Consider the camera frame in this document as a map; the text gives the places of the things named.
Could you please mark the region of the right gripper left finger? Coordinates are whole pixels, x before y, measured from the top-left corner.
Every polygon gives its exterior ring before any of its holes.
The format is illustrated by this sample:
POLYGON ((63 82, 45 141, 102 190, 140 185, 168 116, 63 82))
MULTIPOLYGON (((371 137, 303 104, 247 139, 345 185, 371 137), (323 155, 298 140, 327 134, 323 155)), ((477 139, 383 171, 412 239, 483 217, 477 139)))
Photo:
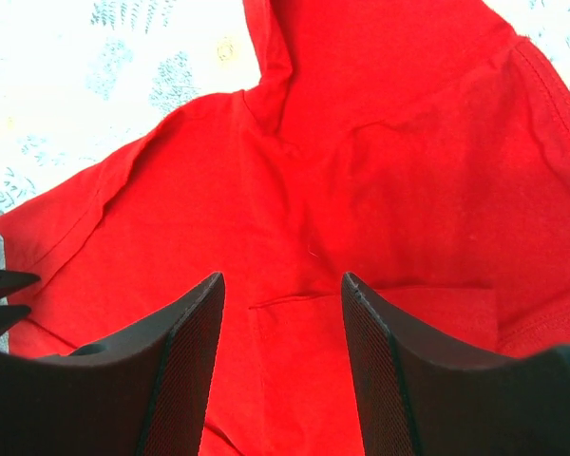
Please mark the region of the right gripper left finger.
POLYGON ((68 355, 0 351, 0 455, 195 455, 219 343, 225 283, 68 355))

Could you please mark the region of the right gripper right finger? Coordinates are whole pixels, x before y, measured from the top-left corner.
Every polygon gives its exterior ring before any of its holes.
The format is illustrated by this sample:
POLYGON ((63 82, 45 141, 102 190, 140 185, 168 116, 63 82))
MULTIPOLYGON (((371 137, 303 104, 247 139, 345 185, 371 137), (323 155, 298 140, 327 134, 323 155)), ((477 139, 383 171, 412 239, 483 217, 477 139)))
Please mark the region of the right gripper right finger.
POLYGON ((570 455, 570 345, 524 358, 473 347, 354 274, 342 311, 369 455, 570 455))

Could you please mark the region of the red t-shirt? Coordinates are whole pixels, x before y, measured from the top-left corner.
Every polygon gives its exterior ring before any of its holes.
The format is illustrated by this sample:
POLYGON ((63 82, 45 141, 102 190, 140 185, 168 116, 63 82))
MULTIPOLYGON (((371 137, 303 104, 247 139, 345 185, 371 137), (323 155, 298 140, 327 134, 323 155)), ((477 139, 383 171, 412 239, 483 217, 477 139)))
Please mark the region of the red t-shirt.
POLYGON ((570 91, 481 1, 249 1, 258 86, 212 94, 0 217, 66 354, 215 271, 200 451, 358 455, 340 283, 513 356, 570 343, 570 91))

